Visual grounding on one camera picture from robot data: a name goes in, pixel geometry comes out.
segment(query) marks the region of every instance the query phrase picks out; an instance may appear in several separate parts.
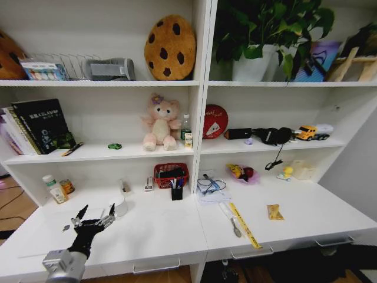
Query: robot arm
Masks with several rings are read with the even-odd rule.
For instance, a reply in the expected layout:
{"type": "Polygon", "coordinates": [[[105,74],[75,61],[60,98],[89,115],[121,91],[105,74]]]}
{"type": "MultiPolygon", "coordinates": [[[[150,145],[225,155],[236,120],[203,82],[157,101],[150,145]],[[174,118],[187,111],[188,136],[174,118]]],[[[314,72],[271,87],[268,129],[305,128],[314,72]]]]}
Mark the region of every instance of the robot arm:
{"type": "Polygon", "coordinates": [[[90,248],[96,234],[102,232],[115,221],[115,208],[101,219],[81,221],[88,205],[81,209],[71,221],[77,237],[68,249],[51,251],[43,260],[49,275],[46,283],[78,283],[85,271],[85,263],[90,256],[90,248]]]}

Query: white bottle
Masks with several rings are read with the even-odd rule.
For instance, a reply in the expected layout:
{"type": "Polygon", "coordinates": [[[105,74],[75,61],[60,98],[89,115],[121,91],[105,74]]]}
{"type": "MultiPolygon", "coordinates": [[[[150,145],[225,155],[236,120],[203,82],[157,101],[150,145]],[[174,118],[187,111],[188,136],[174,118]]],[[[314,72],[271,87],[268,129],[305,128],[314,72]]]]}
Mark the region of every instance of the white bottle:
{"type": "Polygon", "coordinates": [[[68,196],[65,193],[64,189],[52,175],[46,175],[42,178],[42,180],[46,183],[50,194],[52,194],[52,197],[58,204],[66,202],[68,200],[68,196]]]}

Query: black headphones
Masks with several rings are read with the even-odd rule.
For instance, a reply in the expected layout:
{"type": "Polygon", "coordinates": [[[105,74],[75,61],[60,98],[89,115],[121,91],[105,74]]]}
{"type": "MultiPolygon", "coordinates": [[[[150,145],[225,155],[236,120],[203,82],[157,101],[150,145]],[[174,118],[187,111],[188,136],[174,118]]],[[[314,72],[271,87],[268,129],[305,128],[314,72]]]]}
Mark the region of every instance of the black headphones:
{"type": "Polygon", "coordinates": [[[253,130],[253,134],[260,137],[265,144],[284,144],[290,140],[292,136],[292,130],[290,128],[258,128],[253,130]]]}
{"type": "Polygon", "coordinates": [[[269,171],[272,168],[274,168],[276,165],[283,163],[281,159],[277,160],[277,158],[279,157],[279,154],[283,149],[283,145],[287,143],[292,136],[292,130],[290,128],[280,128],[280,129],[258,128],[258,129],[253,130],[253,134],[256,135],[257,137],[260,137],[261,141],[265,144],[273,144],[275,146],[277,146],[278,144],[282,145],[275,158],[275,161],[268,163],[265,167],[266,170],[269,171]]]}

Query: red basket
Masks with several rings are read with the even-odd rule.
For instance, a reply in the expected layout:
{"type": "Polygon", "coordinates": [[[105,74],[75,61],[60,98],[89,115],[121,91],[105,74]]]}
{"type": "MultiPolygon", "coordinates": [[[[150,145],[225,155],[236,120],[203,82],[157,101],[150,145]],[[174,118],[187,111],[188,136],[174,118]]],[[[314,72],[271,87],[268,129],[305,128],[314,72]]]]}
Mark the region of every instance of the red basket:
{"type": "Polygon", "coordinates": [[[165,164],[158,164],[154,167],[153,176],[154,181],[158,184],[158,187],[160,189],[169,189],[170,186],[170,180],[174,180],[174,177],[170,178],[159,178],[158,174],[160,171],[171,171],[177,168],[182,168],[184,172],[183,176],[183,186],[186,185],[187,181],[189,180],[189,169],[187,168],[187,165],[185,163],[165,163],[165,164]]]}

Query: yellow toy truck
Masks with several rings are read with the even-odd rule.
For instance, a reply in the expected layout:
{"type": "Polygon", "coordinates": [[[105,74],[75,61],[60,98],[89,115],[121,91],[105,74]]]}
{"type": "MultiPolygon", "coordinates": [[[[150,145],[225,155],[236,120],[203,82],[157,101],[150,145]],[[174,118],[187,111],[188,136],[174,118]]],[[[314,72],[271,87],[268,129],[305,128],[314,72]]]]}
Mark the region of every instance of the yellow toy truck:
{"type": "Polygon", "coordinates": [[[296,137],[301,140],[327,140],[334,131],[334,127],[329,124],[317,124],[315,126],[301,126],[300,134],[296,137]]]}

